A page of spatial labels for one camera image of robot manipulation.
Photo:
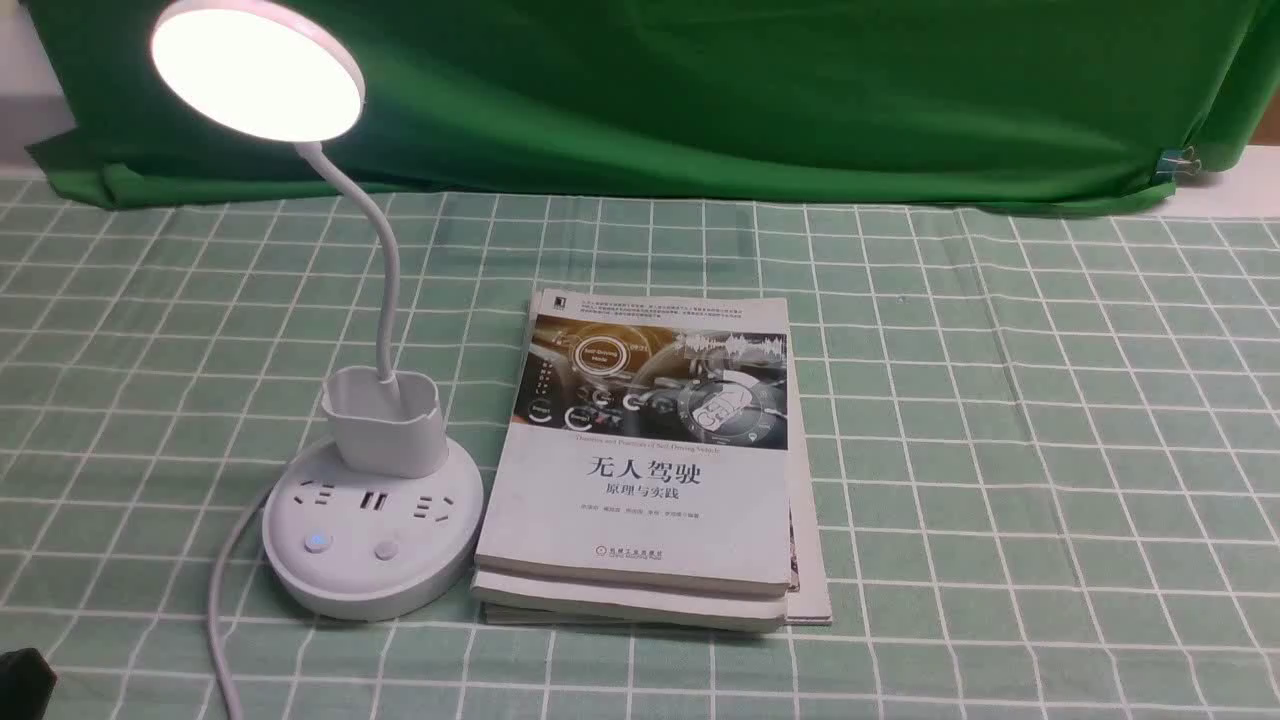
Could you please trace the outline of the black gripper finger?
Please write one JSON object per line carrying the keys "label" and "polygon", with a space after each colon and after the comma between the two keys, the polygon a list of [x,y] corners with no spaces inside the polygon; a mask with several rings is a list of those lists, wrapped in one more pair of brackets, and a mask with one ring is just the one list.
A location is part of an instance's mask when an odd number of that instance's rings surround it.
{"label": "black gripper finger", "polygon": [[1,719],[45,719],[58,675],[37,648],[1,655]]}

